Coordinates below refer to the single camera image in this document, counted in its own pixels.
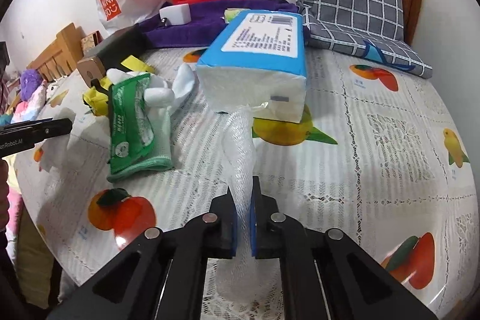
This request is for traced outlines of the person left hand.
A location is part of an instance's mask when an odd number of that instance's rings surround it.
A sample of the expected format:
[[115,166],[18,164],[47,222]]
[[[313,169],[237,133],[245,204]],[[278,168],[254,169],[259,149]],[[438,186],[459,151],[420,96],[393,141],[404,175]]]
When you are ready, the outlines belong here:
[[9,186],[8,179],[8,165],[4,160],[1,160],[0,165],[0,231],[3,232],[9,221]]

